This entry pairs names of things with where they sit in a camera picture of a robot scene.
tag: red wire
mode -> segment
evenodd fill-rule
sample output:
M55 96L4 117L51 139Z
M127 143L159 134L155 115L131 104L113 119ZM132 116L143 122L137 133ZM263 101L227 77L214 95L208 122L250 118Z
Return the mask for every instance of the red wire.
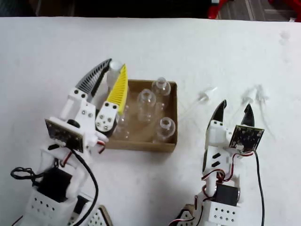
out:
M99 152L98 152L99 154L101 154L101 153L105 150L105 142L99 140L99 141L97 142L97 144L103 146L103 148L100 149Z
M230 177L228 179L224 179L223 181L227 182L227 181L230 181L231 178L233 177L233 173L234 173L234 157L236 155L240 155L240 156L251 156L253 155L253 152L249 153L249 154L240 154L240 153L235 153L233 156L232 156L232 165L231 165L231 173L230 173Z
M64 167L68 161L68 159L70 158L70 156L72 155L72 152L69 152L69 154L67 155L67 157L65 158L65 160L63 161L63 163L61 164L62 167Z
M211 173L216 172L216 171L218 172L217 175L216 175L216 177L218 178L218 181L217 181L218 183L222 183L222 182L224 182L224 181L227 182L227 181L231 180L231 178L233 177L233 173L234 173L234 157L235 157L236 155L241 155L241 156L251 156L251 155L253 155L253 152L248 152L248 153L246 153L246 154L235 153L235 154L232 156L232 164L231 164L230 177L229 177L228 179L225 179L225 176L226 176L225 171L223 171L222 169L214 169L214 170L212 170L210 173L207 173L206 175L204 175L204 176L202 177L202 180L206 180L207 177L208 177Z

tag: perforated white plastic part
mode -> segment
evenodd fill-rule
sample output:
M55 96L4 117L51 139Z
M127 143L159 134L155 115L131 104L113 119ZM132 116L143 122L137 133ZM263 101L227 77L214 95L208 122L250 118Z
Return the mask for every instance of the perforated white plastic part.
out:
M204 202L204 221L223 226L238 225L239 207L230 206L218 202Z
M97 210L92 218L88 221L87 226L109 226L105 223L103 215L100 210Z
M189 211L183 211L182 215L180 216L181 219L191 219L193 216L190 214ZM177 226L194 226L196 225L195 219L189 222L179 222Z
M67 225L68 218L66 216L72 214L76 202L77 199L58 203L33 188L20 225Z

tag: black cable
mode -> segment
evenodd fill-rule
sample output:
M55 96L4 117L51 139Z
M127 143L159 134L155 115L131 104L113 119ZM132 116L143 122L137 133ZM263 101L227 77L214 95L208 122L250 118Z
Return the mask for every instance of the black cable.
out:
M257 152L254 151L255 157L256 157L256 164L257 164L257 177L258 177L258 185L259 185L259 190L260 190L260 195L261 195L261 205L262 205L262 216L261 216L261 226L264 226L264 198L263 198L263 191L262 191L262 186L261 186L261 179L260 179L260 173L259 173L259 159Z
M17 172L28 173L29 175L20 176L16 174ZM32 168L16 167L10 172L10 175L16 180L31 180L32 184L36 185L36 179L43 177L44 172L40 174L35 174Z
M89 216L89 214L92 212L92 209L94 208L94 206L96 204L97 197L98 197L98 184L97 184L94 174L92 173L89 166L86 164L85 160L83 160L83 158L79 154L77 154L76 151L74 151L72 148L70 148L70 151L75 155L75 157L80 161L80 163L86 168L86 170L90 174L90 177L92 178L92 181L95 185L95 196L94 196L92 205L90 206L88 211L85 213L85 215L76 224L73 225L73 226L79 226Z
M22 219L22 217L23 217L23 215L21 216L21 217L19 217L18 218L18 220L16 220L11 226L14 226L14 225L16 225L16 223L18 223L19 222L19 220L21 220Z

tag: red object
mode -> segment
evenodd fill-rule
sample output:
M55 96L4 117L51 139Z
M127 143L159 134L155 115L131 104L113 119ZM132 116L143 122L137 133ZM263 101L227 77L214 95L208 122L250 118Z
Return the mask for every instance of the red object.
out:
M216 19L218 12L226 2L228 2L228 0L220 0L220 3L218 5L210 6L208 10L208 19Z
M301 0L283 0L287 5L293 8L297 13L295 22L301 22Z

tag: white servo bracket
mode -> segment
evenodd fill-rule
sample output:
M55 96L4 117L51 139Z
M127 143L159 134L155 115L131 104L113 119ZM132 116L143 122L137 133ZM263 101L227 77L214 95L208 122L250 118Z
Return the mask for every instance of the white servo bracket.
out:
M110 131L117 116L118 105L105 101L99 113L97 114L95 124L100 132Z

